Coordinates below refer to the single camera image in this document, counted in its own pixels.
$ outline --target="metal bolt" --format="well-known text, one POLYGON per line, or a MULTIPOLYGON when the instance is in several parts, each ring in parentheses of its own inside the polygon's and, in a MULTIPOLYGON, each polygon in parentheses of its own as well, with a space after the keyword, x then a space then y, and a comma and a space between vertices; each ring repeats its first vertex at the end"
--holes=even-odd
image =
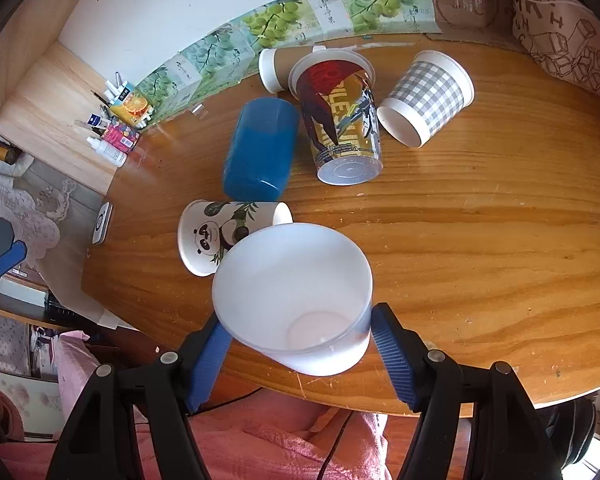
POLYGON ((106 377, 112 370, 113 368, 111 368, 111 365, 100 365, 96 368, 96 375, 98 377, 106 377))
POLYGON ((504 361, 498 361, 496 363, 496 370, 499 371, 501 374, 507 375, 511 373, 511 366, 509 365, 509 363, 506 363, 504 361))
POLYGON ((429 350, 427 354, 429 361, 433 361, 435 363, 441 363, 445 360, 445 355, 440 350, 429 350))
POLYGON ((165 352, 160 356, 160 362, 163 365, 170 365, 178 360, 178 354, 176 352, 165 352))

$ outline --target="blue cup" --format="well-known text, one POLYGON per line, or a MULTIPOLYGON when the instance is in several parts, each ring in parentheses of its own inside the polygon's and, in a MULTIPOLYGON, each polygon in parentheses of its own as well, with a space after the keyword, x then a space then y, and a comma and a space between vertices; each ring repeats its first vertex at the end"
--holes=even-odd
POLYGON ((222 174, 232 200, 278 200, 289 180, 299 120, 295 106, 275 97, 242 107, 222 174))

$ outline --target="panda face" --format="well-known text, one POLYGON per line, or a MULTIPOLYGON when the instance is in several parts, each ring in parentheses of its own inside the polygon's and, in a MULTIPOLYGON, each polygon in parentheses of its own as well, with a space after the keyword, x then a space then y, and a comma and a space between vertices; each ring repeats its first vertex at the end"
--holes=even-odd
POLYGON ((193 229, 193 233, 196 235, 196 246, 198 247, 198 254, 208 254, 212 256, 217 254, 220 250, 220 228, 215 222, 207 221, 203 223, 199 228, 193 229))

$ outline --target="wooden table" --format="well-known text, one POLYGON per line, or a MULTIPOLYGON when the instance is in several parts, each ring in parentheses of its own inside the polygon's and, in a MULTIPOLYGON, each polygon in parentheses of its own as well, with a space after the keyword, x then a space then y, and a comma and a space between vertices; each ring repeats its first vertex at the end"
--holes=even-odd
MULTIPOLYGON (((600 98, 515 52, 416 35, 371 41, 413 43, 362 51, 377 102, 425 48, 467 69, 475 101, 422 149, 383 132, 384 171, 358 186, 316 179, 302 126, 283 195, 294 219, 355 241, 374 301, 457 362, 511 363, 535 403, 600 387, 600 98)), ((91 247, 83 288, 172 348, 212 311, 212 277, 188 273, 178 256, 178 218, 192 200, 224 199, 238 112, 263 95, 251 77, 208 99, 204 118, 153 128, 109 189, 109 232, 91 247)), ((234 342, 224 370, 326 404, 408 413, 373 345, 346 373, 315 378, 234 342)))

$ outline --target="white bottle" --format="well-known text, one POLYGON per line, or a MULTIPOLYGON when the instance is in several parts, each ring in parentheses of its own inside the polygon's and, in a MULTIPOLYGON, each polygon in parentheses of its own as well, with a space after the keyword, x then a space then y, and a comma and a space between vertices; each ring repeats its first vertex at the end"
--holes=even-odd
POLYGON ((87 137, 87 142, 96 150, 96 153, 117 167, 122 166, 126 161, 126 153, 121 152, 115 146, 112 146, 105 140, 87 137))

